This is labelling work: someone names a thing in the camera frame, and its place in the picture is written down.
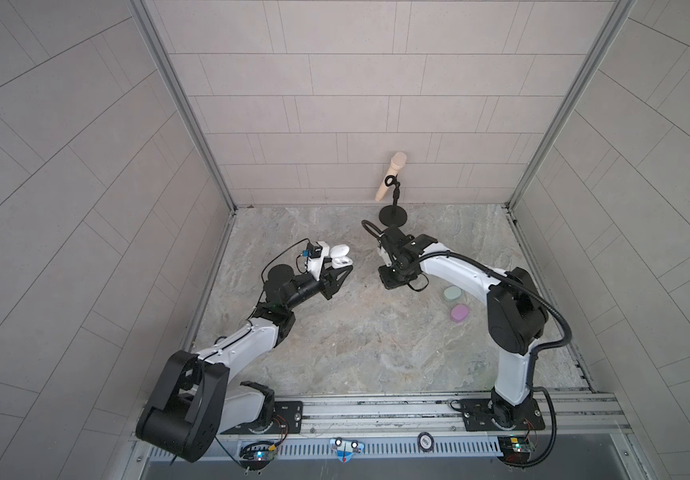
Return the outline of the white earbud charging case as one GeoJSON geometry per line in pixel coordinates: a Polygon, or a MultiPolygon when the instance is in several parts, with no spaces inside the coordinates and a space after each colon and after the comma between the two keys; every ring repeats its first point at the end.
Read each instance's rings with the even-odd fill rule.
{"type": "Polygon", "coordinates": [[[334,269],[345,268],[353,265],[349,257],[350,247],[346,244],[338,244],[330,248],[329,258],[334,269]]]}

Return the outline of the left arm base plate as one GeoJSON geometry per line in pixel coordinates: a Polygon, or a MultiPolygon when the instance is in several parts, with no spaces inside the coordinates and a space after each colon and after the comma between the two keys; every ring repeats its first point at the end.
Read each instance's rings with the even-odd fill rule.
{"type": "Polygon", "coordinates": [[[239,424],[223,432],[223,435],[282,435],[299,434],[302,429],[304,403],[301,401],[277,401],[267,425],[257,422],[239,424]]]}

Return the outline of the green earbud charging case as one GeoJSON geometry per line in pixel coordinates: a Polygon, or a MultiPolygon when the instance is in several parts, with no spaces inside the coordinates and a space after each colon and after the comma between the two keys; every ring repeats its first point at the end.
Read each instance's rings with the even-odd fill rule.
{"type": "Polygon", "coordinates": [[[450,286],[444,289],[443,297],[447,302],[458,301],[462,297],[462,290],[456,286],[450,286]]]}

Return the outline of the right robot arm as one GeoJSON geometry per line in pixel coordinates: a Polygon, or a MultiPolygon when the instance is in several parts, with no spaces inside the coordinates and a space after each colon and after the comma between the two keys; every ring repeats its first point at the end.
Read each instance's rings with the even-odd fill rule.
{"type": "Polygon", "coordinates": [[[537,293],[528,271],[488,267],[454,252],[428,235],[417,237],[391,225],[385,229],[363,220],[362,227],[378,241],[385,264],[378,269],[388,289],[410,286],[431,275],[473,295],[487,309],[487,330],[499,348],[497,377],[488,415],[501,430],[517,428],[533,412],[531,402],[539,354],[562,348],[572,340],[568,322],[537,293]]]}

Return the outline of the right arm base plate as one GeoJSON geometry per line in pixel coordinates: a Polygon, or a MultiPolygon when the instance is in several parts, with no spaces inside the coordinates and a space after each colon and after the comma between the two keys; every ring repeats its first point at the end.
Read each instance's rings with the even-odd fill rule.
{"type": "Polygon", "coordinates": [[[542,411],[533,397],[527,397],[513,406],[505,400],[460,399],[452,403],[454,410],[462,415],[465,430],[512,431],[546,428],[542,411]]]}

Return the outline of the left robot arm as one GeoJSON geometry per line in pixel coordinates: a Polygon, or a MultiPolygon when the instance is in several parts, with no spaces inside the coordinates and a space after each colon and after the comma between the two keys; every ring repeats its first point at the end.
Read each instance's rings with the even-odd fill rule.
{"type": "Polygon", "coordinates": [[[352,270],[347,257],[310,262],[304,273],[286,264],[272,267],[243,328],[198,352],[179,350],[169,357],[137,421],[136,437],[194,462],[221,433],[271,427],[274,391],[236,382],[236,376],[289,335],[295,307],[316,295],[331,299],[352,270]]]}

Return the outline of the purple earbud charging case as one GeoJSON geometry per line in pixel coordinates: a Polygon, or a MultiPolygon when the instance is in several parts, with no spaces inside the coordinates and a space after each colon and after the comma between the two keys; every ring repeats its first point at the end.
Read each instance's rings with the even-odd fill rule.
{"type": "Polygon", "coordinates": [[[455,323],[464,321],[470,314],[470,309],[467,305],[455,305],[450,311],[450,318],[455,323]]]}

